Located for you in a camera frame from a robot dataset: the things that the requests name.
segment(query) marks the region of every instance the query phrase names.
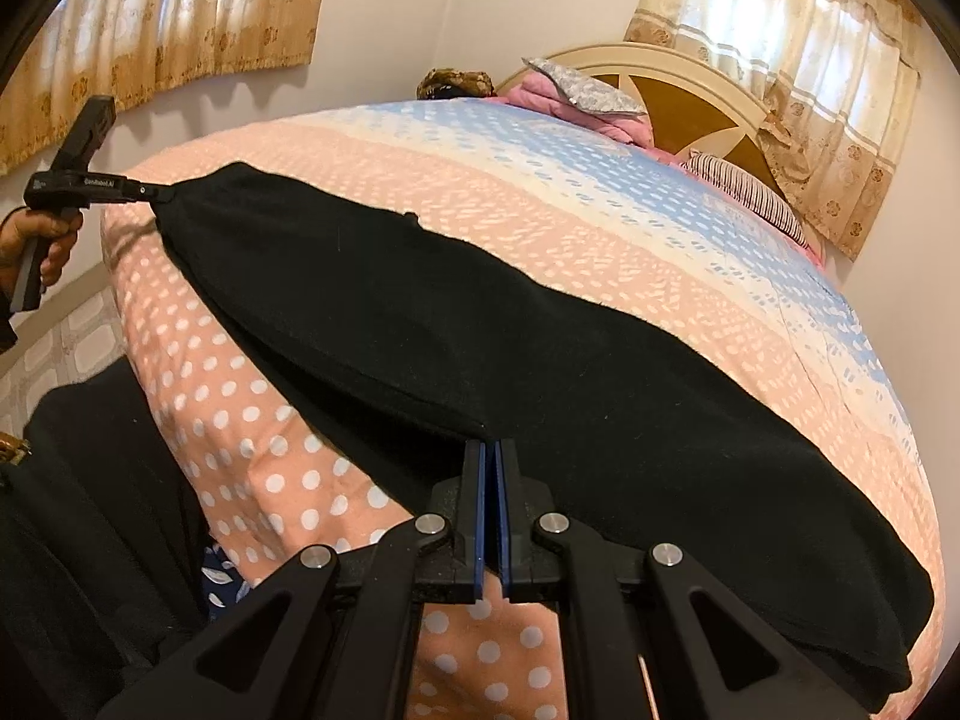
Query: mattress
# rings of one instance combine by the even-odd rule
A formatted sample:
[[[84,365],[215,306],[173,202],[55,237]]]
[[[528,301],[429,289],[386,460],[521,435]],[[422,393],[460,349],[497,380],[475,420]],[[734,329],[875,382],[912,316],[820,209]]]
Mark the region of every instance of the mattress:
[[[792,423],[887,517],[928,570],[933,614],[910,665],[923,696],[942,637],[936,514],[904,410],[856,313],[803,252],[718,191],[638,149],[473,100],[366,106],[253,124],[130,171],[173,182],[242,160],[400,212],[539,283],[673,334]],[[244,577],[310,543],[374,543],[407,513],[246,360],[162,250],[145,204],[109,207],[104,251],[155,422]],[[310,293],[309,274],[291,274]],[[429,608],[411,717],[565,716],[555,618],[487,582],[470,608]]]

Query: hand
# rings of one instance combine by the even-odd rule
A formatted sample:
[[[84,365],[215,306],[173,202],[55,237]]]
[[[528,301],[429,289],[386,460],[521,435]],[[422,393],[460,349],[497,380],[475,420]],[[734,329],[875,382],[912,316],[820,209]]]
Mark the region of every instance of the hand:
[[[0,290],[10,299],[16,277],[23,264],[23,250],[30,238],[54,239],[47,258],[40,266],[40,281],[50,287],[59,281],[70,250],[77,242],[77,231],[83,226],[83,214],[65,221],[48,211],[21,208],[14,211],[0,227]]]

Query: curtain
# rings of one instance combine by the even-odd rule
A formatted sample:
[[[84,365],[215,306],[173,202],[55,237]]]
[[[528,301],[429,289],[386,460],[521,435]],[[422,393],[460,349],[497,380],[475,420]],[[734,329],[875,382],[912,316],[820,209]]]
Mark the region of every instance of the curtain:
[[[909,0],[640,0],[625,39],[675,47],[763,100],[776,183],[856,259],[901,156],[922,30]]]
[[[310,61],[320,0],[63,0],[0,95],[0,175],[64,138],[90,95],[117,109],[215,74]]]

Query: silver bolt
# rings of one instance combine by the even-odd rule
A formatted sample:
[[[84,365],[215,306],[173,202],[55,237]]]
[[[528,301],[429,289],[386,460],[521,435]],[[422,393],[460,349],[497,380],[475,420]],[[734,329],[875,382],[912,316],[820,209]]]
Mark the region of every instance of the silver bolt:
[[[332,558],[330,550],[323,544],[314,544],[301,552],[301,563],[307,568],[323,568]]]
[[[424,536],[435,536],[446,527],[446,520],[440,514],[421,514],[416,518],[416,529]]]
[[[676,565],[683,560],[683,550],[675,544],[658,544],[654,547],[654,560],[660,565]]]
[[[547,533],[563,533],[570,527],[570,520],[559,512],[548,512],[541,517],[541,528]]]

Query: headboard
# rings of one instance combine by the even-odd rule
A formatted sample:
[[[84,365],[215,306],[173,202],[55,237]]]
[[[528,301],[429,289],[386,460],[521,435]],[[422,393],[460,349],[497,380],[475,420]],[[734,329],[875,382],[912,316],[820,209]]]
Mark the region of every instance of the headboard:
[[[696,146],[740,165],[779,194],[757,146],[767,107],[720,71],[673,49],[642,43],[584,46],[546,58],[642,97],[658,148],[682,154]],[[497,93],[519,84],[526,72],[510,76]]]

